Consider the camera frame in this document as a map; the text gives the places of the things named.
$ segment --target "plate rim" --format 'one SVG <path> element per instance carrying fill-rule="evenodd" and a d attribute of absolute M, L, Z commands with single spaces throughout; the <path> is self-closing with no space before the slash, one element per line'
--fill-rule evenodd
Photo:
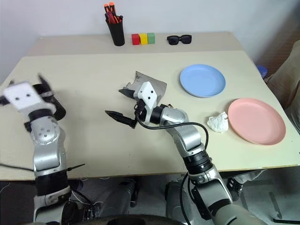
<path fill-rule="evenodd" d="M 222 89 L 219 93 L 214 94 L 214 95 L 209 95 L 209 96 L 208 96 L 208 95 L 206 95 L 206 96 L 196 95 L 196 94 L 190 92 L 189 90 L 187 90 L 187 89 L 184 87 L 184 85 L 182 84 L 182 76 L 183 76 L 183 72 L 184 72 L 184 70 L 188 69 L 189 67 L 194 67 L 194 66 L 205 66 L 205 67 L 212 68 L 212 69 L 216 70 L 219 74 L 221 74 L 221 76 L 222 76 L 223 79 L 224 79 L 224 87 L 223 87 L 223 89 Z M 215 67 L 213 67 L 213 66 L 210 66 L 210 65 L 207 65 L 207 64 L 192 64 L 192 65 L 190 65 L 190 66 L 187 66 L 187 67 L 183 68 L 183 70 L 182 70 L 181 73 L 180 73 L 180 83 L 181 83 L 181 86 L 183 87 L 183 89 L 184 89 L 187 93 L 189 93 L 190 95 L 193 95 L 193 96 L 195 96 L 195 97 L 198 97 L 198 98 L 210 98 L 210 97 L 217 96 L 217 95 L 221 94 L 221 93 L 224 91 L 224 89 L 225 89 L 225 87 L 226 87 L 226 85 L 227 85 L 226 79 L 225 79 L 224 75 L 223 75 L 217 68 L 215 68 Z"/>
<path fill-rule="evenodd" d="M 261 103 L 263 103 L 263 104 L 266 104 L 269 108 L 271 108 L 271 109 L 275 112 L 275 114 L 277 114 L 277 116 L 279 116 L 280 120 L 282 121 L 282 123 L 283 123 L 283 125 L 284 125 L 284 134 L 283 134 L 283 137 L 281 138 L 280 141 L 278 141 L 278 142 L 276 142 L 276 143 L 273 143 L 273 144 L 257 143 L 257 142 L 255 142 L 255 141 L 253 141 L 253 140 L 251 140 L 251 139 L 246 138 L 244 135 L 241 135 L 241 134 L 234 128 L 234 126 L 233 126 L 233 124 L 232 124 L 232 121 L 231 121 L 231 119 L 230 119 L 230 109 L 231 109 L 231 111 L 232 111 L 233 104 L 236 103 L 237 101 L 241 101 L 241 100 L 255 100 L 255 101 L 261 102 Z M 275 144 L 280 143 L 280 142 L 285 138 L 285 135 L 286 135 L 286 125 L 285 125 L 285 122 L 284 122 L 282 116 L 279 114 L 279 112 L 277 112 L 277 110 L 274 109 L 274 108 L 273 108 L 271 105 L 269 105 L 268 103 L 266 103 L 266 102 L 264 102 L 264 101 L 261 101 L 261 100 L 259 100 L 259 99 L 257 99 L 257 98 L 243 97 L 243 98 L 238 98 L 238 99 L 234 100 L 234 101 L 229 105 L 229 108 L 228 108 L 228 120 L 229 120 L 229 123 L 230 123 L 232 129 L 235 131 L 235 133 L 236 133 L 237 135 L 239 135 L 241 138 L 245 139 L 246 141 L 248 141 L 248 142 L 250 142 L 250 143 L 254 143 L 254 144 L 258 144 L 258 145 L 263 145 L 263 146 L 271 146 L 271 145 L 275 145 Z"/>

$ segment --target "sunglasses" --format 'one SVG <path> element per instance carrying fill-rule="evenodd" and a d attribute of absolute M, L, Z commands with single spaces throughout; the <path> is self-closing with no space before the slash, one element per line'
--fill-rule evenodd
<path fill-rule="evenodd" d="M 170 45 L 177 45 L 179 41 L 181 41 L 183 44 L 190 44 L 192 42 L 192 35 L 185 34 L 181 37 L 172 35 L 167 37 L 167 41 Z"/>

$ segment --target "gray cloth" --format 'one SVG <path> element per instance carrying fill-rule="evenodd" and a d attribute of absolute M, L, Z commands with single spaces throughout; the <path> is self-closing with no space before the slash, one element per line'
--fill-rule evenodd
<path fill-rule="evenodd" d="M 276 73 L 265 81 L 300 134 L 300 40 Z"/>

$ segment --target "green block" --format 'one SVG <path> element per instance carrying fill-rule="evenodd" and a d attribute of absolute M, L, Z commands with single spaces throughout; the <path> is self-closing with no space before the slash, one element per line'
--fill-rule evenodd
<path fill-rule="evenodd" d="M 148 44 L 154 44 L 155 43 L 154 33 L 147 33 L 147 36 L 148 36 Z"/>

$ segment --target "toy block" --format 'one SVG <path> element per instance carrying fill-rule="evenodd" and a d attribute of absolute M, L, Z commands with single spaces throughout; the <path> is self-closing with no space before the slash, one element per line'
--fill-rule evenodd
<path fill-rule="evenodd" d="M 147 34 L 139 34 L 140 36 L 140 42 L 141 42 L 141 45 L 146 45 L 148 44 L 148 37 L 147 37 Z"/>
<path fill-rule="evenodd" d="M 139 37 L 138 34 L 132 34 L 131 39 L 132 39 L 132 45 L 139 45 L 140 44 L 140 37 Z"/>
<path fill-rule="evenodd" d="M 148 44 L 154 44 L 155 43 L 154 33 L 147 33 L 147 36 L 148 36 Z"/>

